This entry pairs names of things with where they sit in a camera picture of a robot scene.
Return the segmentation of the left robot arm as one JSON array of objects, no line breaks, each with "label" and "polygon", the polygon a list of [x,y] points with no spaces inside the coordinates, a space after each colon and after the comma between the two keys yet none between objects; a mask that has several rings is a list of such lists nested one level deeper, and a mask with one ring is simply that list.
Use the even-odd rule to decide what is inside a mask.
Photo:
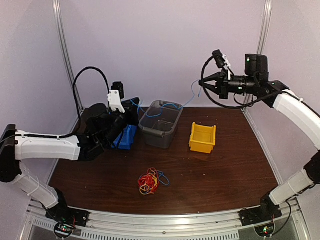
[{"label": "left robot arm", "polygon": [[122,101],[116,91],[108,95],[108,105],[96,103],[86,110],[84,133],[40,135],[16,130],[9,124],[0,139],[0,181],[17,185],[37,199],[61,222],[72,218],[64,195],[43,183],[22,164],[25,159],[65,159],[90,162],[115,146],[117,137],[128,125],[139,123],[138,97]]}]

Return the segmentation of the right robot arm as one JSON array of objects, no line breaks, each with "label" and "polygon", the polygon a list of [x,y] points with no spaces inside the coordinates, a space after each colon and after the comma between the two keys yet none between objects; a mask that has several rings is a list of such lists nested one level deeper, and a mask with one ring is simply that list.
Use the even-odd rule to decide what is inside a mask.
[{"label": "right robot arm", "polygon": [[[210,93],[226,100],[229,94],[250,94],[256,97],[247,104],[240,104],[244,109],[263,102],[294,123],[314,144],[320,148],[320,115],[309,107],[301,98],[279,80],[269,80],[268,58],[261,54],[245,55],[245,74],[235,75],[231,65],[220,50],[212,52],[204,63],[198,84],[203,88],[208,99],[214,104],[222,104],[214,100]],[[280,205],[290,198],[320,183],[320,154],[316,153],[302,170],[292,175],[287,181],[274,188],[260,200],[260,206],[242,210],[240,214],[247,218],[249,214],[259,220],[268,221],[281,216]]]}]

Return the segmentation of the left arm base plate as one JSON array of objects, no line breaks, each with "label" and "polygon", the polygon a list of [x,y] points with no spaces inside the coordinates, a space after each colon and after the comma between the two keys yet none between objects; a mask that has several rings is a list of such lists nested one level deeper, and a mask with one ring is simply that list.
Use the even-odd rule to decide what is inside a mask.
[{"label": "left arm base plate", "polygon": [[89,212],[76,208],[69,208],[66,211],[58,211],[53,209],[46,210],[45,217],[70,226],[86,227]]}]

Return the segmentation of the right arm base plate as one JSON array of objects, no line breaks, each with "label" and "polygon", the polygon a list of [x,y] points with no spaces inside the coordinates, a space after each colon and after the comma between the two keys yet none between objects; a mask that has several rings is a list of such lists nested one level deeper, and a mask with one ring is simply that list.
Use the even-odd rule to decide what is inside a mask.
[{"label": "right arm base plate", "polygon": [[243,227],[270,222],[282,216],[282,212],[279,209],[276,209],[272,212],[264,212],[261,206],[253,208],[243,208],[238,212],[238,214]]}]

